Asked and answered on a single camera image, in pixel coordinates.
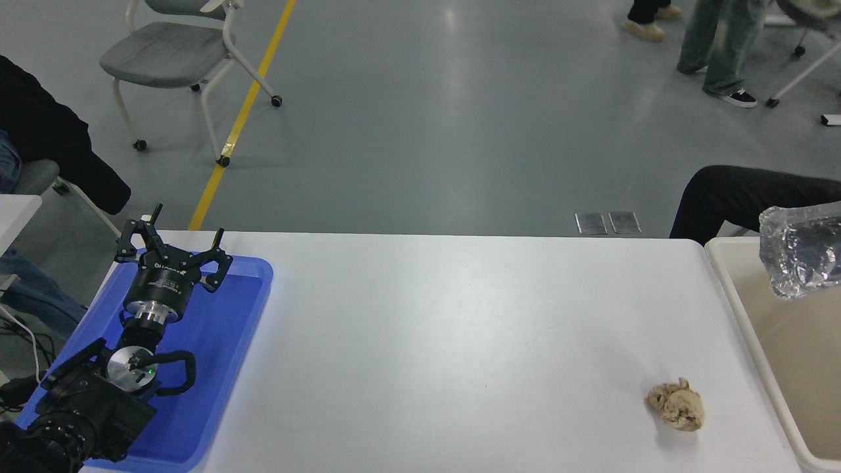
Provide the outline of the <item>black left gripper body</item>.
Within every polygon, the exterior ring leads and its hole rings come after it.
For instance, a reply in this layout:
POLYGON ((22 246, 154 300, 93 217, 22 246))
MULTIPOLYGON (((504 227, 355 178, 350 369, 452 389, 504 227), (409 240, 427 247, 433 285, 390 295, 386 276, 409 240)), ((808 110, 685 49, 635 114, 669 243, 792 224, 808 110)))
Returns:
POLYGON ((178 248, 171 248, 165 256, 156 250, 145 251, 139 256, 138 272, 124 298, 124 309, 136 314, 142 305, 157 303, 171 313, 183 314, 205 263, 198 255, 178 248))

